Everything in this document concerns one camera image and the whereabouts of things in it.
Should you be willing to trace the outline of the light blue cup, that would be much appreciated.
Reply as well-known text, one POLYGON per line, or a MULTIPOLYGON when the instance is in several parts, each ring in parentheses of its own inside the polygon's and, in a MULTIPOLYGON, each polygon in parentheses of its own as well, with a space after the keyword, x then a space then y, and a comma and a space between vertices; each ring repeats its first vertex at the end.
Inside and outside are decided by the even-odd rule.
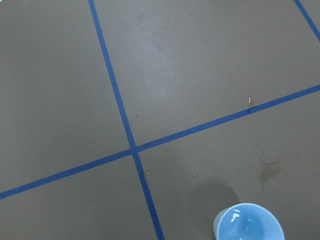
POLYGON ((277 218, 266 208, 240 203, 221 210, 213 221, 216 240, 284 240, 277 218))

